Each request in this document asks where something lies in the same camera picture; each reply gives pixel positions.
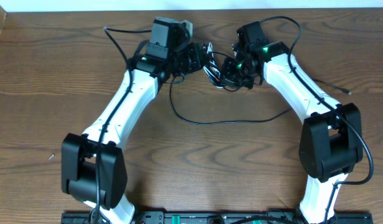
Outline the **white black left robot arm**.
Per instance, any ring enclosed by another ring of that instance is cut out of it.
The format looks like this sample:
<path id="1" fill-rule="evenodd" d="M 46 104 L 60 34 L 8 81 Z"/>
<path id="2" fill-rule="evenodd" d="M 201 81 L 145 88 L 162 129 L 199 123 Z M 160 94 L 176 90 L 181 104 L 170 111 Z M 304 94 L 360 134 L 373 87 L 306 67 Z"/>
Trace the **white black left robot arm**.
<path id="1" fill-rule="evenodd" d="M 132 57 L 119 89 L 81 135 L 62 142 L 62 191 L 92 207 L 74 223 L 131 223 L 135 207 L 125 196 L 123 151 L 139 116 L 170 77 L 185 77 L 202 68 L 203 54 L 191 42 L 193 24 L 156 17 Z"/>

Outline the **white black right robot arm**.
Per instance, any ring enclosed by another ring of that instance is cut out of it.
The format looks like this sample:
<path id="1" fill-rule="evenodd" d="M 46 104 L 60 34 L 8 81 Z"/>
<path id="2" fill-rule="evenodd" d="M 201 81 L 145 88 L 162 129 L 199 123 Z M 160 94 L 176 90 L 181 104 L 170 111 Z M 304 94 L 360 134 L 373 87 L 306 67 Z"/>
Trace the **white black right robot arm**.
<path id="1" fill-rule="evenodd" d="M 341 183 L 362 160 L 360 112 L 354 104 L 342 105 L 325 93 L 283 42 L 269 42 L 260 22 L 236 33 L 234 58 L 224 61 L 220 80 L 235 89 L 266 82 L 294 110 L 303 124 L 298 153 L 308 174 L 299 209 L 305 222 L 324 223 L 335 215 Z"/>

